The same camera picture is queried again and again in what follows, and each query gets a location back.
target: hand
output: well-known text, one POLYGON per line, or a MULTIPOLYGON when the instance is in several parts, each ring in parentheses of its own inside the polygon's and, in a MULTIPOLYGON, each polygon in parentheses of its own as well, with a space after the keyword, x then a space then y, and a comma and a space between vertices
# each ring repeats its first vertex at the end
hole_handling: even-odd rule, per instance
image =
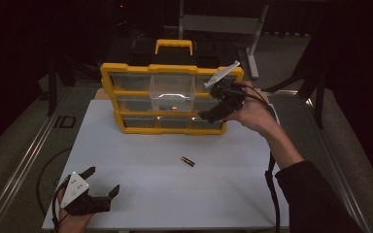
MULTIPOLYGON (((57 195, 57 201, 60 204, 65 194, 65 188, 62 188, 57 195)), ((59 209, 59 229, 58 233, 84 233, 90 219, 94 214, 85 216, 71 216, 64 209, 59 209)))
MULTIPOLYGON (((253 90, 253 84, 251 82, 237 82, 246 87, 246 92, 256 97, 260 97, 259 94, 253 90)), ((262 136, 265 136, 269 130, 279 126, 276 120, 266 110, 263 103, 253 98, 247 97, 244 102, 244 106, 237 112, 234 112, 224 118, 223 120, 237 120, 242 125, 258 132, 262 136)))

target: white table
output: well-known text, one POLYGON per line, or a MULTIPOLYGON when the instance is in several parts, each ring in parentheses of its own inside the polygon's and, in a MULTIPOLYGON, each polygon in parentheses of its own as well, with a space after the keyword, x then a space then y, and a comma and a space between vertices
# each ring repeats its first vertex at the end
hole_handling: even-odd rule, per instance
MULTIPOLYGON (((92 229, 269 228, 275 212, 264 178, 268 159, 266 141, 238 122, 217 136, 122 134, 111 102, 92 100, 61 179, 95 166, 89 195, 106 196, 120 184, 111 210, 96 214, 92 229)), ((288 204, 276 187, 288 226, 288 204)), ((52 227, 49 211, 43 228, 52 227)))

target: wire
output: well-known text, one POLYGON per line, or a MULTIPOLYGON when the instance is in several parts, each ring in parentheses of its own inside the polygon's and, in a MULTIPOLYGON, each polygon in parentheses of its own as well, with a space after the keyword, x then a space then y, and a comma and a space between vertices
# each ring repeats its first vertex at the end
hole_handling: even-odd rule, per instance
POLYGON ((66 216, 64 216, 64 217, 60 220, 59 224, 60 224, 63 220, 65 220, 65 218, 68 217, 68 216, 69 216, 69 213, 66 213, 66 216))
POLYGON ((42 213, 45 215, 47 212, 45 211, 45 208, 44 208, 44 205, 42 204, 42 200, 41 200, 41 194, 40 194, 40 191, 39 191, 39 187, 41 185, 41 179, 42 179, 42 176, 45 172, 45 170, 48 168, 48 166, 58 157, 60 156, 62 153, 68 151, 68 150, 71 150, 72 148, 67 148, 65 150, 62 150, 60 151, 59 153, 57 153, 56 155, 54 155, 44 166, 44 168, 41 170, 41 173, 39 174, 38 176, 38 181, 36 182, 36 187, 35 187, 35 190, 36 190, 36 195, 37 195, 37 199, 38 199, 38 203, 39 203, 39 207, 41 208, 41 211, 42 213))
MULTIPOLYGON (((253 91, 255 91, 255 93, 259 97, 248 94, 246 92, 244 93, 244 92, 238 91, 238 90, 223 89, 222 91, 226 92, 226 93, 234 93, 234 94, 250 97, 252 99, 255 99, 255 100, 259 101, 260 103, 262 103, 264 105, 265 109, 268 110, 268 112, 272 115, 272 117, 275 120, 277 120, 274 109, 268 104, 268 102, 262 97, 262 95, 260 95, 259 92, 256 91, 255 88, 253 88, 252 86, 248 86, 248 85, 241 85, 241 86, 242 87, 248 87, 248 88, 252 89, 253 91)), ((266 183, 268 185, 269 191, 271 192, 272 202, 274 203, 275 232, 279 233, 280 232, 280 225, 281 225, 280 204, 278 202, 277 192, 275 190, 275 185, 274 185, 274 180, 273 180, 274 176, 272 175, 272 171, 274 170, 275 163, 276 163, 276 161, 275 161, 274 155, 272 154, 272 151, 270 151, 268 169, 267 169, 267 171, 265 171, 265 179, 266 179, 266 183)))
POLYGON ((53 230, 55 232, 57 232, 58 228, 59 228, 59 223, 60 221, 57 219, 57 216, 56 216, 56 197, 57 195, 59 194, 60 190, 62 190, 62 188, 66 187, 67 184, 69 182, 69 179, 67 178, 60 186, 59 188, 56 190, 53 198, 52 198, 52 222, 53 222, 53 230))

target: floor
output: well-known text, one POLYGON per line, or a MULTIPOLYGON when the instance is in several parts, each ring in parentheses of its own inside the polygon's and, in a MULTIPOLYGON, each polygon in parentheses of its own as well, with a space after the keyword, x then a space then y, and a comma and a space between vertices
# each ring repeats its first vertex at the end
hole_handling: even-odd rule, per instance
MULTIPOLYGON (((269 87, 288 78, 308 42, 308 37, 262 36, 255 53, 260 74, 255 86, 269 87)), ((243 56, 245 45, 239 44, 238 48, 243 56)), ((286 89, 296 90, 301 84, 294 83, 286 89)), ((100 87, 100 83, 85 79, 78 80, 74 87, 60 86, 59 106, 52 117, 47 117, 48 102, 37 99, 2 135, 0 232, 45 232, 41 229, 44 212, 74 145, 87 105, 100 87)), ((324 139, 336 156, 336 167, 348 182, 344 187, 352 193, 350 200, 360 206, 364 230, 373 232, 373 170, 330 90, 325 91, 322 120, 324 139)), ((295 143, 304 147, 308 139, 298 135, 296 128, 289 127, 288 131, 295 143)), ((258 232, 254 229, 219 232, 232 231, 258 232)))

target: plastic drawer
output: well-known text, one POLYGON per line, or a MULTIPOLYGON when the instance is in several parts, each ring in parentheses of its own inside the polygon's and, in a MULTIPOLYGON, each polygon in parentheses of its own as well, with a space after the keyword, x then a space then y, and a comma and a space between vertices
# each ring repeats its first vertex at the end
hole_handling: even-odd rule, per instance
POLYGON ((153 116, 122 116, 126 127, 155 128, 156 122, 153 116))
POLYGON ((194 76, 190 74, 153 74, 150 97, 154 111, 191 112, 195 98, 194 76))
POLYGON ((158 116, 158 125, 161 128, 188 128, 189 117, 158 116))
POLYGON ((145 112, 153 108, 149 96, 120 95, 117 100, 121 111, 145 112))
POLYGON ((110 73, 114 88, 119 90, 149 90, 151 74, 143 73, 110 73))
POLYGON ((214 123, 209 123, 207 120, 203 120, 199 117, 193 117, 190 126, 193 129, 220 129, 222 127, 222 122, 217 121, 214 123))

